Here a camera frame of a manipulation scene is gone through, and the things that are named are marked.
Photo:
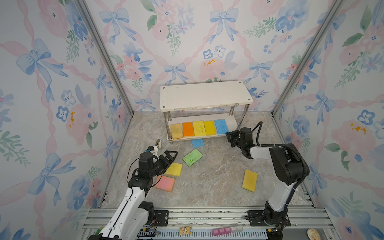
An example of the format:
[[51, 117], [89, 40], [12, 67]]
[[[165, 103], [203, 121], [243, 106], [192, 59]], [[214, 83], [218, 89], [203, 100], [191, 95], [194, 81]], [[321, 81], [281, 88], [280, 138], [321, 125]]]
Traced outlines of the green sponge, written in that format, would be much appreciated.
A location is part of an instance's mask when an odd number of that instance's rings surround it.
[[185, 157], [183, 157], [183, 161], [187, 164], [188, 167], [191, 167], [194, 163], [196, 163], [202, 157], [203, 157], [203, 154], [198, 149], [194, 149]]

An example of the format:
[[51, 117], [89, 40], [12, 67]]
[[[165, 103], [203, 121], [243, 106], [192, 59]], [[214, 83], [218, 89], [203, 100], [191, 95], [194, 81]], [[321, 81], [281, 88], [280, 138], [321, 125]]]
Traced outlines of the bright yellow sponge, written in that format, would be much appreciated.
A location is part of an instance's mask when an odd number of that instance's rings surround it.
[[204, 121], [204, 127], [205, 127], [206, 136], [217, 135], [214, 121]]

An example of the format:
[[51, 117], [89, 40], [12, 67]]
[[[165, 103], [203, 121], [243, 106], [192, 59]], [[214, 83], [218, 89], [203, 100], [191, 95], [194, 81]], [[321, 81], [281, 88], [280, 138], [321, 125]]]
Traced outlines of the pale yellow orange-backed sponge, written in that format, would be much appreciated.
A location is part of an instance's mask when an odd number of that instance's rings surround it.
[[171, 125], [171, 133], [172, 133], [172, 139], [173, 140], [181, 139], [184, 137], [181, 124]]

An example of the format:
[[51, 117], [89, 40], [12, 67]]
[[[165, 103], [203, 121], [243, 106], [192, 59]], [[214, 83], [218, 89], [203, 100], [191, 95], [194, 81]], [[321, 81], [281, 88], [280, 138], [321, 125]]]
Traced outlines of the orange sponge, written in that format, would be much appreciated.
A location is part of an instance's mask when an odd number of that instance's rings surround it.
[[184, 137], [194, 137], [194, 125], [192, 122], [183, 123], [183, 134]]

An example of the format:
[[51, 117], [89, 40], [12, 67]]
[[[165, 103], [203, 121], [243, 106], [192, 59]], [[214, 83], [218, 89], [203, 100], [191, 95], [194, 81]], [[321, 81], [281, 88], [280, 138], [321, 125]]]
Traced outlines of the yellow cellulose sponge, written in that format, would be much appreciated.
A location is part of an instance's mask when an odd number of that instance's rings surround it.
[[194, 128], [194, 135], [196, 137], [205, 136], [206, 135], [204, 121], [194, 121], [193, 122], [193, 128]]

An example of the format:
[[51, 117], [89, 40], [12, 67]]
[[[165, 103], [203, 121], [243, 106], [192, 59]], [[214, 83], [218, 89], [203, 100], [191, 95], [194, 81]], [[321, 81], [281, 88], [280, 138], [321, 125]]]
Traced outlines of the yellow green-backed sponge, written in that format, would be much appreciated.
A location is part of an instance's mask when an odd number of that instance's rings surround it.
[[250, 170], [246, 170], [244, 174], [242, 188], [250, 192], [255, 192], [257, 177], [258, 177], [257, 173], [252, 172]]

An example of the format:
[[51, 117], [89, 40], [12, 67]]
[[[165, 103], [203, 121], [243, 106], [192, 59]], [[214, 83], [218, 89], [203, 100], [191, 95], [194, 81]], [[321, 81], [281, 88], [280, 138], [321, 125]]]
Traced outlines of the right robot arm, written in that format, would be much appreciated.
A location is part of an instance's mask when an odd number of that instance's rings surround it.
[[279, 181], [266, 201], [263, 213], [248, 214], [245, 219], [251, 223], [283, 228], [288, 221], [288, 206], [310, 169], [294, 144], [260, 144], [260, 134], [257, 133], [254, 141], [253, 132], [250, 128], [241, 128], [226, 133], [226, 137], [231, 147], [239, 148], [244, 157], [271, 160]]

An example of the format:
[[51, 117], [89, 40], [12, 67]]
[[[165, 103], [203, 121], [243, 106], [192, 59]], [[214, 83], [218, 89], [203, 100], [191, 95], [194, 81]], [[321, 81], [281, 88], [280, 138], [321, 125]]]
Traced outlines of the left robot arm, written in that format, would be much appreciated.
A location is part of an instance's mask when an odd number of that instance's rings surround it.
[[154, 187], [154, 177], [162, 176], [178, 156], [177, 151], [157, 154], [157, 147], [149, 147], [138, 158], [138, 168], [128, 181], [125, 197], [108, 224], [89, 240], [134, 240], [144, 226], [152, 224], [155, 217], [154, 204], [146, 201], [149, 190]]

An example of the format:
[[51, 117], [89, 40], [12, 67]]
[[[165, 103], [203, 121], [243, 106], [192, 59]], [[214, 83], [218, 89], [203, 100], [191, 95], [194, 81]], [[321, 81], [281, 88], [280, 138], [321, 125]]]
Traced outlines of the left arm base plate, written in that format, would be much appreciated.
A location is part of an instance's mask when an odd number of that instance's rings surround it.
[[149, 218], [146, 222], [146, 227], [167, 227], [169, 222], [168, 210], [154, 210], [149, 211]]

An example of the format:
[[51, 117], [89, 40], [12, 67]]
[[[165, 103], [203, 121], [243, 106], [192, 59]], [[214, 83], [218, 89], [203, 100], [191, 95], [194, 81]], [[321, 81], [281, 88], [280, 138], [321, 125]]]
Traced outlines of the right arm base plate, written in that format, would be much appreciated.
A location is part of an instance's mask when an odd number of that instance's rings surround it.
[[277, 228], [291, 226], [290, 219], [286, 212], [268, 212], [267, 210], [249, 210], [245, 220], [250, 222], [251, 227], [272, 227]]

